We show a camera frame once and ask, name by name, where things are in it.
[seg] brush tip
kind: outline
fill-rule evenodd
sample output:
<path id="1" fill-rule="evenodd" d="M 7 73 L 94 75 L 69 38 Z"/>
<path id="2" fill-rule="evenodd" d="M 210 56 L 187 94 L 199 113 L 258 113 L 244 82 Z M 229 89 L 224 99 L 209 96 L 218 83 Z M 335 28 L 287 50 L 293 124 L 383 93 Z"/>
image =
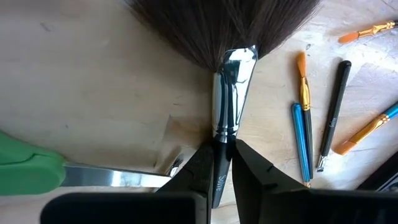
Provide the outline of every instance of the brush tip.
<path id="1" fill-rule="evenodd" d="M 350 34 L 344 35 L 338 39 L 338 42 L 341 44 L 347 44 L 350 43 L 351 41 L 354 41 L 358 39 L 359 33 L 358 32 L 352 32 Z"/>
<path id="2" fill-rule="evenodd" d="M 305 74 L 306 74 L 306 71 L 305 71 L 305 53 L 304 52 L 300 52 L 296 59 L 297 59 L 298 69 L 300 70 L 300 76 L 302 78 L 304 78 Z"/>
<path id="3" fill-rule="evenodd" d="M 339 145 L 338 147 L 336 147 L 333 151 L 335 153 L 343 156 L 343 155 L 347 154 L 348 151 L 352 150 L 352 148 L 354 148 L 355 146 L 356 146 L 356 143 L 346 141 L 342 145 Z"/>

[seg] wooden surface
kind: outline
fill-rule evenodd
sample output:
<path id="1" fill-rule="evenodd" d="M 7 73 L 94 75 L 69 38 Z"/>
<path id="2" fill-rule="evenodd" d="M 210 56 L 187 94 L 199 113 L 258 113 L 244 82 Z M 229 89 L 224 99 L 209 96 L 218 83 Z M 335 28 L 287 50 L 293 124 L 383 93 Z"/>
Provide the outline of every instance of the wooden surface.
<path id="1" fill-rule="evenodd" d="M 296 53 L 307 53 L 316 162 L 339 61 L 353 68 L 332 146 L 398 100 L 397 30 L 337 43 L 397 14 L 393 0 L 323 2 L 258 62 L 239 138 L 301 181 L 290 113 L 299 100 Z M 157 171 L 170 154 L 189 158 L 210 133 L 210 74 L 143 28 L 122 1 L 1 1 L 0 30 L 0 129 L 15 138 L 74 162 Z M 332 154 L 312 185 L 354 189 L 396 150 L 398 119 L 347 156 Z M 45 202 L 69 190 L 0 197 L 0 223 L 38 223 Z M 231 175 L 212 217 L 239 222 Z"/>

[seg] blue paintbrush handle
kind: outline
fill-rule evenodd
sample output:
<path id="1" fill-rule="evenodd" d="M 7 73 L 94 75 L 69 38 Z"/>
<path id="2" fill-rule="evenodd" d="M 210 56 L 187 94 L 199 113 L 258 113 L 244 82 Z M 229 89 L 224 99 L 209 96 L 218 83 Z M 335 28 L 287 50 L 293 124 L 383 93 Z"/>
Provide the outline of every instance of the blue paintbrush handle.
<path id="1" fill-rule="evenodd" d="M 385 112 L 385 115 L 387 115 L 390 119 L 393 117 L 397 116 L 398 114 L 398 102 L 392 105 L 390 108 L 388 108 Z"/>
<path id="2" fill-rule="evenodd" d="M 292 114 L 293 114 L 294 130 L 296 133 L 298 159 L 300 161 L 303 181 L 310 182 L 310 169 L 308 164 L 307 145 L 305 142 L 303 114 L 302 114 L 301 105 L 299 103 L 294 103 L 292 105 Z"/>

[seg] silver ferrule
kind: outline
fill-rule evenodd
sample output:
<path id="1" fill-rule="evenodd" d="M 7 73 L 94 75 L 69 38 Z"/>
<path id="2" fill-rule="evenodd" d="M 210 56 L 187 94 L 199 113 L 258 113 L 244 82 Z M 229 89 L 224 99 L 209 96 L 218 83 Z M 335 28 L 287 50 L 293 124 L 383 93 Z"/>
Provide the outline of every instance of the silver ferrule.
<path id="1" fill-rule="evenodd" d="M 317 172 L 323 172 L 323 169 L 325 168 L 325 164 L 326 164 L 326 159 L 327 158 L 328 158 L 327 156 L 320 156 L 319 157 Z"/>
<path id="2" fill-rule="evenodd" d="M 258 60 L 256 46 L 227 50 L 213 79 L 213 137 L 227 143 L 236 136 Z"/>

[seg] dark brown bristles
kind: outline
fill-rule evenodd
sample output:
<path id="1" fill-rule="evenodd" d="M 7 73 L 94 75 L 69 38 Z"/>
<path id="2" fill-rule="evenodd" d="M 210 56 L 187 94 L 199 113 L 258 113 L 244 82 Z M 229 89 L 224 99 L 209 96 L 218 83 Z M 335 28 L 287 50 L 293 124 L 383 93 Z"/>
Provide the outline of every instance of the dark brown bristles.
<path id="1" fill-rule="evenodd" d="M 136 17 L 176 51 L 215 72 L 229 49 L 259 58 L 290 36 L 320 0 L 132 0 Z"/>

